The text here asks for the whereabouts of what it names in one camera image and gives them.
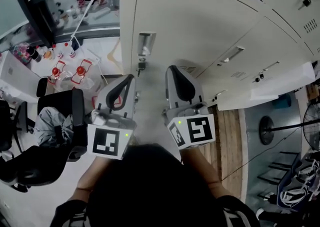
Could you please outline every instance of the fan stand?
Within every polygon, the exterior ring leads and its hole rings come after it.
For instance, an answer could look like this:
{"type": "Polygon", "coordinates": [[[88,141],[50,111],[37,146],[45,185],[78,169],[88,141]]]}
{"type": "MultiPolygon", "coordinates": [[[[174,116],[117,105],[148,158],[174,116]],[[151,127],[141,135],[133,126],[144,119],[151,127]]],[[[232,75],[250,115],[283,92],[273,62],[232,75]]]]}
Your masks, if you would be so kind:
{"type": "Polygon", "coordinates": [[[260,141],[264,145],[271,144],[272,140],[275,136],[275,131],[285,130],[285,129],[293,129],[293,128],[300,128],[308,125],[312,125],[315,123],[320,123],[320,118],[315,120],[310,120],[308,122],[303,122],[296,125],[287,125],[274,128],[274,122],[269,116],[264,116],[260,120],[259,123],[259,137],[260,141]]]}

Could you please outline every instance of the wooden floor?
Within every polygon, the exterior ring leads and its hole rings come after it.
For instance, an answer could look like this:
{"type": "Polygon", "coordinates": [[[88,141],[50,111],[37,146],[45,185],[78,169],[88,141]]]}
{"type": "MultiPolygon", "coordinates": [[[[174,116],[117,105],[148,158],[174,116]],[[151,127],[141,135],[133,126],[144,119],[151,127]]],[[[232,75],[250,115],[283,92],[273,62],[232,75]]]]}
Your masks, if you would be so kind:
{"type": "Polygon", "coordinates": [[[223,186],[240,199],[243,156],[238,110],[219,111],[216,106],[209,110],[214,115],[216,141],[200,147],[201,152],[218,171],[223,186]]]}

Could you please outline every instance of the black cable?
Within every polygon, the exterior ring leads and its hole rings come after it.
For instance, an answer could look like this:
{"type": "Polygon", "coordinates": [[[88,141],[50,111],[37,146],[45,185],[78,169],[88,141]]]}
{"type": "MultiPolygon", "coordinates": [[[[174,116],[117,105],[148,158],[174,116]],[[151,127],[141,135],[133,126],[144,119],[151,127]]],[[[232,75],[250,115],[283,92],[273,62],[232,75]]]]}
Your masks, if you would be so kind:
{"type": "Polygon", "coordinates": [[[253,161],[255,158],[259,157],[260,155],[264,154],[266,151],[269,151],[271,149],[273,149],[274,147],[276,147],[278,144],[280,144],[283,140],[286,140],[289,136],[291,136],[294,132],[296,132],[298,129],[300,129],[301,126],[299,126],[298,128],[296,128],[291,134],[287,135],[286,137],[282,138],[280,141],[277,142],[277,144],[273,147],[270,147],[266,150],[264,150],[263,152],[259,153],[258,155],[255,155],[252,159],[250,159],[247,163],[245,163],[244,165],[240,166],[239,168],[237,168],[235,171],[233,171],[231,174],[228,174],[225,178],[223,178],[221,180],[221,182],[225,179],[227,179],[228,177],[230,177],[231,175],[233,175],[235,172],[237,172],[239,169],[243,168],[245,165],[249,164],[249,162],[253,161]]]}

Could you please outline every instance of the red bottle cap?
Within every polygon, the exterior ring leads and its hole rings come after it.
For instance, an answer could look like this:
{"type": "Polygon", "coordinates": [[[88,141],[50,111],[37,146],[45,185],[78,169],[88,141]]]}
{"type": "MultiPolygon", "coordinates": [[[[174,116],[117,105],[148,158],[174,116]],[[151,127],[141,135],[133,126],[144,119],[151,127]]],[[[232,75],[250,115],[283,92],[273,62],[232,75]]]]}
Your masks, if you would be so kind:
{"type": "Polygon", "coordinates": [[[53,69],[52,69],[52,74],[53,75],[57,75],[59,73],[59,69],[57,68],[57,67],[54,67],[53,69]]]}
{"type": "Polygon", "coordinates": [[[78,75],[83,75],[83,74],[85,74],[85,72],[86,72],[86,70],[82,66],[79,66],[78,68],[76,68],[76,73],[78,75]]]}

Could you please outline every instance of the forearm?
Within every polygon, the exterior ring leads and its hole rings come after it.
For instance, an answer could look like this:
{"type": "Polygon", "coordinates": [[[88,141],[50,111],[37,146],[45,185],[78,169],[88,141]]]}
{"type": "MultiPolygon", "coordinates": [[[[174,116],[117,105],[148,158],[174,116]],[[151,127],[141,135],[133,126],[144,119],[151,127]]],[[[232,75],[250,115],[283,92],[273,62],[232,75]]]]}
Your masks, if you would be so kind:
{"type": "Polygon", "coordinates": [[[110,158],[95,157],[92,164],[79,179],[76,189],[69,200],[88,202],[90,192],[111,162],[112,159],[110,158]]]}
{"type": "Polygon", "coordinates": [[[202,155],[198,147],[181,150],[180,154],[183,163],[192,167],[203,177],[215,198],[231,195],[231,193],[223,187],[217,171],[202,155]]]}

